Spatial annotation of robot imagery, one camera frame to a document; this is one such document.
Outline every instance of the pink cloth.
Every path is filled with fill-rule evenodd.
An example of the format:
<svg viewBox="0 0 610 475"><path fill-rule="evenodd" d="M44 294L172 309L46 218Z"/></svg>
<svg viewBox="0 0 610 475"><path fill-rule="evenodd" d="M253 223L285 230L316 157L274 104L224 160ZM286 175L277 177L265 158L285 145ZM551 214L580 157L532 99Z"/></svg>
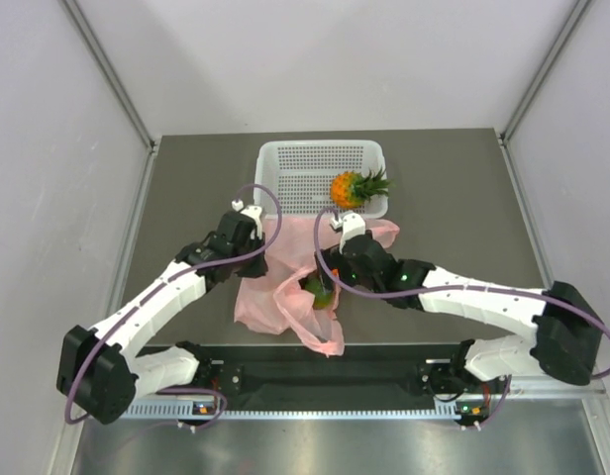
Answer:
<svg viewBox="0 0 610 475"><path fill-rule="evenodd" d="M390 247L399 228L385 220L367 220L366 227L382 246ZM276 220L264 220L263 230L271 236ZM316 270L314 220L284 217L281 232L265 252L268 271L258 279L243 279L235 306L235 322L253 332L280 334L292 329L305 346L330 355L345 351L343 328L336 319L340 289L331 308L314 310L314 295L302 290L299 280ZM340 234L327 225L320 229L321 246L340 242Z"/></svg>

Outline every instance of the metal frame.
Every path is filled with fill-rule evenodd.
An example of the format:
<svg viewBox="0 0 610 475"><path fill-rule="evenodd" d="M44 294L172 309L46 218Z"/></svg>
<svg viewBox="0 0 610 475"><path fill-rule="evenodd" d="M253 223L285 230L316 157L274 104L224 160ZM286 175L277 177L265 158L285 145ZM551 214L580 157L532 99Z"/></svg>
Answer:
<svg viewBox="0 0 610 475"><path fill-rule="evenodd" d="M100 45L96 35L92 31L81 7L76 0L59 0L70 21L74 24L77 32L81 35L88 49L92 53L101 74L107 80L121 108L130 119L136 133L140 139L150 149L150 155L146 162L143 177L138 188L134 207L129 219L129 224L125 232L122 243L122 250L119 256L116 275L113 282L112 293L108 302L108 314L118 308L122 299L122 292L126 283L129 264L133 254L140 221L142 218L145 201L151 178L153 175L153 161L157 155L157 143L153 139L144 121L140 117L136 107L129 97L122 81L111 64L107 54ZM521 176L515 163L513 153L510 150L509 141L514 136L527 111L536 100L541 88L545 84L559 56L564 51L567 43L575 32L580 21L585 17L588 8L593 0L576 0L569 12L562 28L550 47L541 66L534 75L525 94L519 101L514 113L512 114L505 130L498 135L499 144L504 154L506 166L510 173L514 190L521 208L528 234L534 249L537 263L543 280L549 285L553 280L552 270L546 258L537 226L534 221L531 206L524 192ZM606 397L606 391L601 382L594 383L588 388L573 388L562 385L557 381L548 378L515 378L512 382L515 390L510 399L558 399L571 398L581 399L584 410L588 417L591 432L602 464L607 474L610 474L610 401ZM51 465L48 474L69 473L74 461L76 449L80 439L82 427L65 426L61 432L56 449L51 458Z"/></svg>

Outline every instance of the pineapple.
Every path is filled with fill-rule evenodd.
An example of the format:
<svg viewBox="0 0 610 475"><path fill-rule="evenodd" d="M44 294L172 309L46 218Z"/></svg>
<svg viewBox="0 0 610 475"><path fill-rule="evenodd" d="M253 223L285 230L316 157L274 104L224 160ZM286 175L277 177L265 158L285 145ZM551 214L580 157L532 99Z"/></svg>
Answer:
<svg viewBox="0 0 610 475"><path fill-rule="evenodd" d="M369 171L362 176L355 171L346 171L334 178L332 182L332 200L345 210L352 210L368 202L373 196L388 196L390 180L384 177L384 168L377 173Z"/></svg>

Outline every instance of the perforated basket bottom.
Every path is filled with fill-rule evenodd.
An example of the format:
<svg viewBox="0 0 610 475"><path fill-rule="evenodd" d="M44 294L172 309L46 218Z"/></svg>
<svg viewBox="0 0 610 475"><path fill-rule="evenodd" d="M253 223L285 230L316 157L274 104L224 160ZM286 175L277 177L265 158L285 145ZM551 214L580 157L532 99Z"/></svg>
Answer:
<svg viewBox="0 0 610 475"><path fill-rule="evenodd" d="M278 177L278 201L286 215L317 215L328 206L336 206L330 197L332 181L329 175L290 174ZM364 206L354 210L364 213Z"/></svg>

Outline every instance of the white plastic basket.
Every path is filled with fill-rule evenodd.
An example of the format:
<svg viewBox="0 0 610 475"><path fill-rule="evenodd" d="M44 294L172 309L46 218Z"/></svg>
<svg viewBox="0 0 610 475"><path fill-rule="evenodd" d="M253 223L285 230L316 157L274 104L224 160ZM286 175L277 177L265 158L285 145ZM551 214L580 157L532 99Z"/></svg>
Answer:
<svg viewBox="0 0 610 475"><path fill-rule="evenodd" d="M345 171L367 174L386 168L382 147L373 141L268 142L256 161L254 183L274 193L284 215L314 217L328 206L334 178ZM261 190L254 190L254 202L263 206L269 218L276 208ZM386 196L375 196L355 209L365 219L381 218L388 209Z"/></svg>

